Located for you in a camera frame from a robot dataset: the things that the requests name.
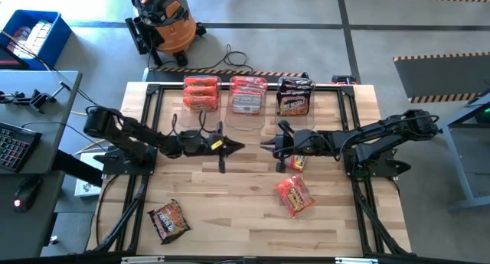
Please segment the wooden tabletop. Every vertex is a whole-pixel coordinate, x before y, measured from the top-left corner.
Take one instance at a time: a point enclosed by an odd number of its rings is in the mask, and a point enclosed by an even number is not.
[[[147,85],[128,83],[121,108],[125,116],[140,119]],[[354,90],[361,124],[379,120],[374,87],[358,85]],[[295,219],[289,217],[286,207],[281,204],[275,186],[294,173],[277,173],[276,160],[258,147],[261,141],[271,139],[276,133],[274,99],[275,94],[270,92],[265,126],[260,131],[244,132],[225,125],[225,135],[247,145],[227,159],[226,174],[218,172],[217,157],[170,160],[158,155],[146,196],[139,255],[361,256],[352,187],[342,162],[328,157],[308,158],[303,179],[317,203]],[[221,102],[220,119],[225,121],[227,92],[223,92]],[[165,91],[159,131],[170,131],[174,112],[181,115],[181,91]],[[336,95],[315,94],[315,121],[316,129],[341,129]],[[119,177],[106,193],[99,218],[100,239],[107,235],[121,215],[127,181],[128,177]],[[398,243],[410,251],[397,189],[393,183],[380,178],[373,179],[373,187],[381,221]],[[146,212],[164,206],[171,199],[180,203],[192,230],[171,244],[160,245]],[[87,249],[96,245],[95,220]],[[367,228],[374,248],[371,223],[367,222]],[[126,232],[125,248],[131,230],[132,220]]]

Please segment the blue storage bin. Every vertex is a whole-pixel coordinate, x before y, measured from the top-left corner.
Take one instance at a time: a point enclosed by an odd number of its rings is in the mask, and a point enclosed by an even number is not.
[[[61,18],[61,14],[55,11],[26,11],[17,10],[10,17],[10,20],[4,27],[3,31],[7,34],[14,33],[22,26],[33,28],[40,20],[52,23],[51,29],[47,33],[38,56],[46,62],[49,67],[54,67],[64,45],[71,35],[71,29],[68,24]],[[0,39],[2,46],[7,46],[10,42],[5,36]],[[46,67],[34,58],[22,58],[29,64],[29,70],[46,70]]]

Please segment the orange shop vacuum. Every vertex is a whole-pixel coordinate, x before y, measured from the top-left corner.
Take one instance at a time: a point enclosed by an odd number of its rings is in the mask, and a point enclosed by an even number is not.
[[[185,51],[197,35],[206,34],[202,23],[196,23],[187,0],[131,0],[137,14],[127,18],[126,25],[139,54],[150,53],[156,66],[163,65],[157,51],[171,54],[179,66],[186,66]]]

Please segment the gray floor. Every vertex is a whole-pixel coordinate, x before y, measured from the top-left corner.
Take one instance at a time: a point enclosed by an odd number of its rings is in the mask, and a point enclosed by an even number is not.
[[[207,23],[341,24],[337,0],[188,0],[193,15]],[[351,24],[470,25],[489,24],[490,4],[420,0],[345,0]],[[68,21],[122,21],[132,15],[129,0],[4,0],[2,14],[17,8],[58,10]],[[0,16],[0,26],[5,20]],[[80,70],[82,89],[96,102],[119,107],[126,83],[140,81],[147,57],[139,56],[125,28],[73,28],[58,63],[59,70]],[[417,54],[487,51],[485,31],[352,31],[363,84],[373,84],[383,117],[407,109],[427,109],[450,116],[464,103],[409,104],[392,58]],[[210,29],[189,50],[191,67],[207,66],[223,57],[226,44],[245,51],[256,70],[302,72],[319,83],[332,74],[348,74],[342,30]],[[77,99],[74,110],[87,105]],[[81,129],[84,117],[72,115]],[[61,149],[75,152],[86,140],[69,129]],[[407,143],[397,156],[413,169],[400,177],[401,200],[413,251],[421,256],[489,262],[489,208],[448,213],[462,191],[441,138]],[[55,233],[60,244],[43,255],[83,251],[95,200],[71,196],[74,179],[67,177]]]

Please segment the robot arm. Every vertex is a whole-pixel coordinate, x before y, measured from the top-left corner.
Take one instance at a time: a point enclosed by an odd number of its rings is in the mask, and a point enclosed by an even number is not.
[[[308,129],[294,131],[287,121],[281,121],[282,135],[262,145],[274,145],[274,148],[262,147],[279,159],[277,171],[284,172],[284,159],[290,155],[331,156],[337,161],[343,152],[354,145],[356,163],[362,164],[375,160],[393,147],[406,141],[431,139],[438,131],[437,116],[423,110],[408,110],[402,115],[390,116],[385,120],[372,123],[351,131],[312,131]],[[365,142],[378,139],[376,142]]]
[[[244,144],[235,142],[223,135],[223,124],[218,123],[217,130],[211,132],[204,129],[204,122],[200,114],[201,129],[188,130],[177,133],[175,125],[177,116],[172,120],[173,130],[168,135],[151,130],[137,120],[125,117],[115,109],[102,106],[89,106],[87,108],[87,122],[83,131],[92,137],[106,139],[122,150],[130,161],[148,161],[148,147],[153,146],[169,158],[179,158],[182,155],[193,156],[219,156],[220,172],[224,173],[224,159],[232,153],[242,149]],[[209,133],[207,138],[201,132]]]

